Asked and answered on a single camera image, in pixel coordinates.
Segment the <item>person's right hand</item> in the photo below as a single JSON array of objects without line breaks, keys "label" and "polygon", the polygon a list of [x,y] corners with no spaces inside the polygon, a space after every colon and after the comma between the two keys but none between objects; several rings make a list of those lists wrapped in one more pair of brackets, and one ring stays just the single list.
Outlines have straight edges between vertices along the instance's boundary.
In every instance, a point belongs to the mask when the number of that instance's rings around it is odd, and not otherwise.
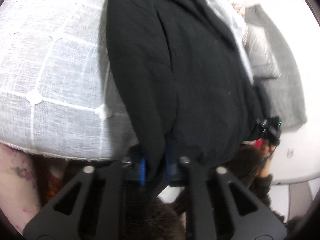
[{"label": "person's right hand", "polygon": [[271,145],[268,140],[263,140],[260,147],[260,153],[263,157],[263,163],[261,165],[258,177],[266,178],[270,173],[270,166],[272,161],[272,154],[274,152],[275,146]]}]

